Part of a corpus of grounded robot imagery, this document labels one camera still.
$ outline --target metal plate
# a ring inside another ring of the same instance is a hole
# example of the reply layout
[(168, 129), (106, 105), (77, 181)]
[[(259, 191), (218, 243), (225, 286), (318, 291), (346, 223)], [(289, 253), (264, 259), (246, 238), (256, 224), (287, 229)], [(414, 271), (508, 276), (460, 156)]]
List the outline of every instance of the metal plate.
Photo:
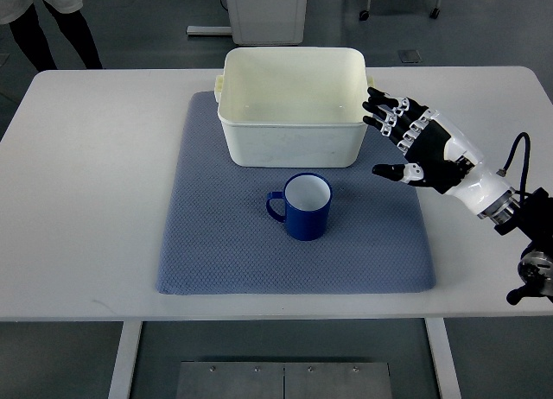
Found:
[(182, 362), (177, 399), (283, 399), (283, 364)]
[(386, 363), (287, 363), (285, 399), (391, 399)]
[(391, 399), (386, 363), (182, 362), (177, 399)]
[(6, 63), (6, 60), (10, 57), (10, 54), (6, 54), (4, 52), (0, 53), (0, 67)]
[(399, 54), (399, 59), (404, 64), (418, 64), (419, 62), (423, 62), (423, 58), (421, 58), (421, 55), (416, 49), (397, 51), (397, 54)]

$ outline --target robotic hand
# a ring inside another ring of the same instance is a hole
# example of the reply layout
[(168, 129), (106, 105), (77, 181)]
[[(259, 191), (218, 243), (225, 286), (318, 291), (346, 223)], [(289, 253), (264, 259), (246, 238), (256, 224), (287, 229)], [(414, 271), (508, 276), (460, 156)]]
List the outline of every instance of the robotic hand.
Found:
[[(363, 107), (371, 114), (363, 121), (387, 136), (404, 154), (407, 164), (377, 164), (374, 174), (415, 187), (433, 187), (437, 192), (461, 200), (479, 218), (490, 218), (500, 235), (519, 228), (531, 243), (523, 251), (518, 273), (524, 286), (507, 295), (518, 304), (525, 296), (547, 296), (553, 302), (553, 198), (538, 188), (524, 190), (530, 138), (521, 133), (505, 168), (490, 170), (482, 153), (474, 147), (439, 111), (420, 105), (411, 98), (392, 98), (374, 88)], [(516, 145), (526, 140), (526, 160), (521, 190), (506, 181)]]

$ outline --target person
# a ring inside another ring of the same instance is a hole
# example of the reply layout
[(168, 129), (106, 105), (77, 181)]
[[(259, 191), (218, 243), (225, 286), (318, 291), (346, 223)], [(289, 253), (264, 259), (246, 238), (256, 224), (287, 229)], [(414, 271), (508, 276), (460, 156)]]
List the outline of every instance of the person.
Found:
[[(73, 45), (87, 69), (102, 69), (96, 44), (80, 13), (82, 0), (42, 0), (61, 33)], [(0, 0), (0, 24), (9, 24), (14, 40), (37, 71), (57, 69), (33, 0)]]

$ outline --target table leg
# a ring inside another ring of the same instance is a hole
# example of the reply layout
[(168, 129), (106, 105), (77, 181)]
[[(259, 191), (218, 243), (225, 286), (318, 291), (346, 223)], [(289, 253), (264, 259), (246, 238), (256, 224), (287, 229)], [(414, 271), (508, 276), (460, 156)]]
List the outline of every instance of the table leg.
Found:
[(123, 399), (130, 395), (141, 330), (142, 321), (124, 321), (123, 323), (108, 399)]
[(461, 399), (448, 333), (443, 319), (424, 319), (434, 360), (435, 376), (442, 399)]
[(361, 10), (359, 12), (359, 20), (366, 21), (371, 14), (371, 0), (366, 1), (366, 10)]
[(440, 6), (441, 5), (442, 5), (442, 0), (436, 0), (435, 1), (434, 10), (432, 10), (432, 12), (430, 12), (430, 17), (432, 19), (436, 19), (438, 17), (438, 15), (440, 15)]

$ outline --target mug handle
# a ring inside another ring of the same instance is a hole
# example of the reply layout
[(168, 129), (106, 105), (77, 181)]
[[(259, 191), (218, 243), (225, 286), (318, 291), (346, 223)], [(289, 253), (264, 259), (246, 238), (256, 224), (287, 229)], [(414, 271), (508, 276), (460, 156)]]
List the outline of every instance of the mug handle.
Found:
[(270, 202), (273, 199), (282, 199), (283, 193), (282, 192), (268, 192), (267, 193), (267, 202), (265, 203), (265, 207), (267, 207), (267, 212), (269, 215), (278, 222), (284, 222), (284, 216), (275, 212), (275, 210), (270, 206)]

